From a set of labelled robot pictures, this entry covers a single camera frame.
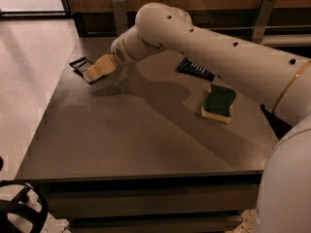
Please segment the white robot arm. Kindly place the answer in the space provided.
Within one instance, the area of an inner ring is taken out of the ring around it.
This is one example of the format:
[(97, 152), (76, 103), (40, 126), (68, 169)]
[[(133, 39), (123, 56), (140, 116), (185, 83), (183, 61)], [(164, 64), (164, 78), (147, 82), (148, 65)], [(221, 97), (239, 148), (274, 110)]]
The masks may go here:
[(180, 52), (209, 68), (291, 126), (265, 166), (255, 233), (311, 233), (309, 59), (196, 27), (187, 12), (149, 3), (84, 77), (96, 81), (121, 65), (164, 50)]

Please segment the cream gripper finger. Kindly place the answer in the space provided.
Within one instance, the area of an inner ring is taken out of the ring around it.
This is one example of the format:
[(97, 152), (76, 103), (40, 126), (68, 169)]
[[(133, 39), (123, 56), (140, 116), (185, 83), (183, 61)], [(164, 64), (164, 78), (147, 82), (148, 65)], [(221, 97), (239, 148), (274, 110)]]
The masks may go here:
[(91, 65), (85, 72), (84, 78), (88, 82), (95, 82), (103, 76), (102, 69), (100, 66)]
[(94, 69), (99, 77), (109, 75), (116, 68), (117, 62), (111, 54), (104, 54), (94, 63)]

